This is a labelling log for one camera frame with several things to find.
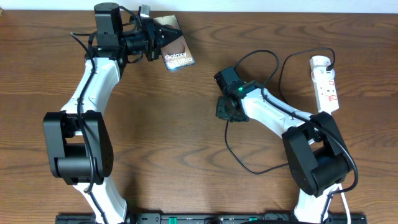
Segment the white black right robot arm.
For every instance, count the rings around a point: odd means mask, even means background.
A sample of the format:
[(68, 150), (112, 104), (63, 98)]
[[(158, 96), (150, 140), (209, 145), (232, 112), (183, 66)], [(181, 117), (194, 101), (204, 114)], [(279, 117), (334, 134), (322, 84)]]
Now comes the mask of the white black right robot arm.
[(228, 123), (254, 119), (278, 135), (300, 188), (296, 219), (325, 223), (333, 196), (353, 190), (358, 183), (358, 168), (331, 114), (295, 109), (257, 81), (240, 79), (233, 67), (219, 71), (214, 79), (222, 92), (216, 116)]

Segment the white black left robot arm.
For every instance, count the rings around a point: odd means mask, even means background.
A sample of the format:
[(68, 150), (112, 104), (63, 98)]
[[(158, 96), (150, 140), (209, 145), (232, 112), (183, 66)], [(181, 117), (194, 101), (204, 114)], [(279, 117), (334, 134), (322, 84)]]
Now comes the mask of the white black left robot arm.
[(94, 7), (96, 30), (88, 34), (85, 71), (69, 101), (43, 119), (52, 175), (81, 192), (93, 209), (81, 223), (131, 223), (128, 203), (112, 178), (114, 153), (104, 111), (129, 57), (157, 60), (161, 50), (180, 38), (179, 26), (149, 15), (143, 5), (121, 17), (124, 7), (113, 2)]

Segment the Samsung Galaxy smartphone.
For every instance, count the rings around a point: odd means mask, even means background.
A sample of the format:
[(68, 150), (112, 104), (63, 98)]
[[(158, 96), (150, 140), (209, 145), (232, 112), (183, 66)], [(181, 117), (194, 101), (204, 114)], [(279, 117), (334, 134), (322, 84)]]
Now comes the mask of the Samsung Galaxy smartphone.
[[(176, 15), (154, 18), (156, 23), (171, 29), (181, 30)], [(168, 70), (176, 70), (195, 64), (195, 59), (188, 47), (184, 35), (161, 48), (162, 58)]]

